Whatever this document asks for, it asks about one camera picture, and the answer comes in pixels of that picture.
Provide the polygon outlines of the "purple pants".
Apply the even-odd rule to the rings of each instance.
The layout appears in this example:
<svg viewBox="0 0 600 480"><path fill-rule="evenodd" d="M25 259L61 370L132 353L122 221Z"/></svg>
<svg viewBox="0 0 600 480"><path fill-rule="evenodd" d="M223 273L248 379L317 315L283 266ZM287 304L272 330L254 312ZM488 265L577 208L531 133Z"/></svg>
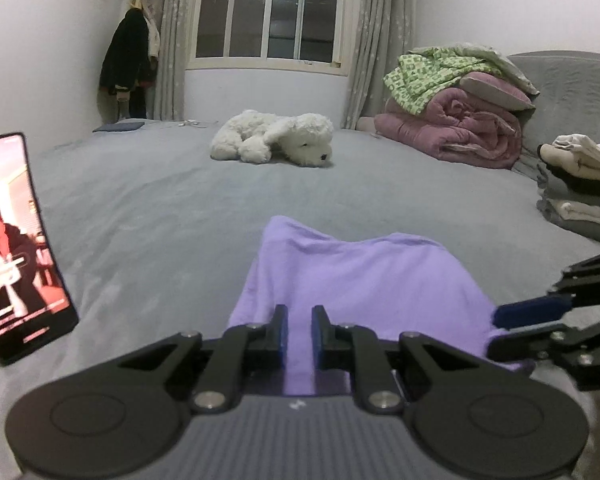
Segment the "purple pants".
<svg viewBox="0 0 600 480"><path fill-rule="evenodd" d="M352 323L381 339L419 332L484 356L501 335L494 303L464 266L428 238L393 233L345 242L276 216L264 228L257 257L228 321L265 323L276 306L288 311L283 392L329 396L348 391L340 370L314 365L311 311L323 306L335 324Z"/></svg>

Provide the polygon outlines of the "stack of folded clothes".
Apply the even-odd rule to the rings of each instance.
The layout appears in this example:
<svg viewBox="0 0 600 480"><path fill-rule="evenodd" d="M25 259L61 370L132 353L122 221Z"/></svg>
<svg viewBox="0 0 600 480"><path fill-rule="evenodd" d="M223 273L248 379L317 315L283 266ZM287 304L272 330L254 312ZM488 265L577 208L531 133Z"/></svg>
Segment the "stack of folded clothes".
<svg viewBox="0 0 600 480"><path fill-rule="evenodd" d="M580 133L538 146L536 208L554 226L600 242L600 143Z"/></svg>

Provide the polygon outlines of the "smartphone with lit screen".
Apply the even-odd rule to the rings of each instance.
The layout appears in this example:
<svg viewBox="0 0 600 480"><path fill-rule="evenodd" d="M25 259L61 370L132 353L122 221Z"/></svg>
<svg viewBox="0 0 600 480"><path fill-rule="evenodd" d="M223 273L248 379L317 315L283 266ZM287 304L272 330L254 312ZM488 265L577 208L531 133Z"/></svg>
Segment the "smartphone with lit screen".
<svg viewBox="0 0 600 480"><path fill-rule="evenodd" d="M28 356L78 322L38 208L26 137L0 134L0 362Z"/></svg>

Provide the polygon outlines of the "grey quilted headboard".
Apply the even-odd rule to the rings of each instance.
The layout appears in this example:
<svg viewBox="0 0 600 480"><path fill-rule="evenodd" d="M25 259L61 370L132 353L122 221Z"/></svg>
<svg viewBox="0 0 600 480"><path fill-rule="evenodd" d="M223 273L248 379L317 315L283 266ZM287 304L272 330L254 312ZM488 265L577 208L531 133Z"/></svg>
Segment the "grey quilted headboard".
<svg viewBox="0 0 600 480"><path fill-rule="evenodd" d="M533 179L536 149L556 136L581 133L600 143L600 54L536 51L509 58L539 90L534 107L519 114L522 149L513 170Z"/></svg>

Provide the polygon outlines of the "pink folded quilt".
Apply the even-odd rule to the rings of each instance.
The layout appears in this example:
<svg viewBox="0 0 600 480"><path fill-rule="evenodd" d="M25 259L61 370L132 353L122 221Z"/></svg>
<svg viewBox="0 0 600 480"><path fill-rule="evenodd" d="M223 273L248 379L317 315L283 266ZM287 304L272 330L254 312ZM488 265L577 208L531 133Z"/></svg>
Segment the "pink folded quilt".
<svg viewBox="0 0 600 480"><path fill-rule="evenodd" d="M521 125L513 113L460 88L438 92L419 115L390 99L382 113L361 117L356 128L437 160L489 169L512 168L522 148Z"/></svg>

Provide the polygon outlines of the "white grey pillow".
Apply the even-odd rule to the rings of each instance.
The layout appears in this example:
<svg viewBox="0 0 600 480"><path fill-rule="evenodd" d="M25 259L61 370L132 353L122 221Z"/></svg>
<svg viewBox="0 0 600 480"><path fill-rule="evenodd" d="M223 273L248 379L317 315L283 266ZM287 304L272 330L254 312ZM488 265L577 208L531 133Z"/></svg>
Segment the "white grey pillow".
<svg viewBox="0 0 600 480"><path fill-rule="evenodd" d="M423 56L444 68L464 70L466 74L469 72L499 74L529 96L540 94L540 90L517 65L492 47L464 42L464 44L452 44L446 47L415 48L410 53Z"/></svg>

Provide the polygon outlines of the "pink grey pillow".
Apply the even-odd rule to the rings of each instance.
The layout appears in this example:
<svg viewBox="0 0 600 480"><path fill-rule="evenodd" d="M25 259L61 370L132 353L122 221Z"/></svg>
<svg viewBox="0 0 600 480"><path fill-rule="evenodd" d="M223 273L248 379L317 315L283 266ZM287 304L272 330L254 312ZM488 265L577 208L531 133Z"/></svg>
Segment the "pink grey pillow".
<svg viewBox="0 0 600 480"><path fill-rule="evenodd" d="M504 79L483 72L472 72L460 78L460 88L483 101L509 112L533 110L530 98Z"/></svg>

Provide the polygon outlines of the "green patterned blanket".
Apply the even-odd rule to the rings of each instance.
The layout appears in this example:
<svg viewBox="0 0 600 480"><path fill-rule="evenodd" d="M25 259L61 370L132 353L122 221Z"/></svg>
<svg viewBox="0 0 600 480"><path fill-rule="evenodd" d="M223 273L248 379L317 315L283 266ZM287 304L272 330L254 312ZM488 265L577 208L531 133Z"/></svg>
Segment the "green patterned blanket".
<svg viewBox="0 0 600 480"><path fill-rule="evenodd" d="M467 74L444 68L418 54L402 54L398 66L384 76L390 96L411 115L419 115L442 90L454 87Z"/></svg>

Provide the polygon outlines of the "white plush dog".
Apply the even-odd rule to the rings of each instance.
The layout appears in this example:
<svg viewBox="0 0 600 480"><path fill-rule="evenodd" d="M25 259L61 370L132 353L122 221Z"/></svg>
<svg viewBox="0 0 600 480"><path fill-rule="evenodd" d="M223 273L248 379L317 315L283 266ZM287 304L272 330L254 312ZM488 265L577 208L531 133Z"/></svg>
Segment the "white plush dog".
<svg viewBox="0 0 600 480"><path fill-rule="evenodd" d="M277 116L244 110L215 133L210 157L260 165L279 154L297 166L324 167L332 161L334 131L330 119L321 114Z"/></svg>

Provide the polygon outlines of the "grey right curtain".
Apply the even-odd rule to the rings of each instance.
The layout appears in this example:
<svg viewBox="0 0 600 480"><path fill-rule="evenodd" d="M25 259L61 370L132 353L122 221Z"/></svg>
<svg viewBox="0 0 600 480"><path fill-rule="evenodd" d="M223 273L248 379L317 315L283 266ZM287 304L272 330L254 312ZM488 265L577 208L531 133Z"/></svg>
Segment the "grey right curtain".
<svg viewBox="0 0 600 480"><path fill-rule="evenodd" d="M389 97L384 78L413 47L415 0L360 0L341 125L380 113Z"/></svg>

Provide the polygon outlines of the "grey curtain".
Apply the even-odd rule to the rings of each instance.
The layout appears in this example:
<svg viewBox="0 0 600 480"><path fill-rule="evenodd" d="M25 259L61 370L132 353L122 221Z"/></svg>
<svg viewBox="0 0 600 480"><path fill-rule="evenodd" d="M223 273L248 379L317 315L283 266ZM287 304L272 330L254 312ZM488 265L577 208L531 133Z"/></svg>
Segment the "grey curtain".
<svg viewBox="0 0 600 480"><path fill-rule="evenodd" d="M413 47L415 0L360 0L341 125L380 113L389 97L384 78Z"/></svg>
<svg viewBox="0 0 600 480"><path fill-rule="evenodd" d="M157 76L148 112L152 119L183 119L195 0L148 0L148 4L160 35Z"/></svg>

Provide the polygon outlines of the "dark hanging coat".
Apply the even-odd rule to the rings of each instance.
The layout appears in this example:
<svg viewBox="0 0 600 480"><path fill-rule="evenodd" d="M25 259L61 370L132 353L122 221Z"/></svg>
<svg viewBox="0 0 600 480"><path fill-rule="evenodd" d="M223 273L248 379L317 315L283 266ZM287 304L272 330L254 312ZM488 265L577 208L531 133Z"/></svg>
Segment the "dark hanging coat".
<svg viewBox="0 0 600 480"><path fill-rule="evenodd" d="M127 10L107 49L99 88L119 103L128 103L128 117L147 117L146 91L157 77L157 61L149 55L149 26L139 8Z"/></svg>

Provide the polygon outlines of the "grey left curtain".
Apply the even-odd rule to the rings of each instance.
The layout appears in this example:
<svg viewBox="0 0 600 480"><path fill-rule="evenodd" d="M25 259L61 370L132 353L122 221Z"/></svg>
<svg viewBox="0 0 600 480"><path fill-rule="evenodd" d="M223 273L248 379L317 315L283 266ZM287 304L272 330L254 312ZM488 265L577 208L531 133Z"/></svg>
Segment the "grey left curtain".
<svg viewBox="0 0 600 480"><path fill-rule="evenodd" d="M183 119L195 0L148 0L148 4L160 35L157 76L148 112L152 119Z"/></svg>

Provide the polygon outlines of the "window with white frame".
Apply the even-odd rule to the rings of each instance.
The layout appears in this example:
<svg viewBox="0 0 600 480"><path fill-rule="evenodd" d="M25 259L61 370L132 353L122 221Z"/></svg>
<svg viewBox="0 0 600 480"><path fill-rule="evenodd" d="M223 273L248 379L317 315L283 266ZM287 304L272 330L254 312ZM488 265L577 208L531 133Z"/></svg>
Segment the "window with white frame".
<svg viewBox="0 0 600 480"><path fill-rule="evenodd" d="M360 0L194 0L191 70L344 76Z"/></svg>

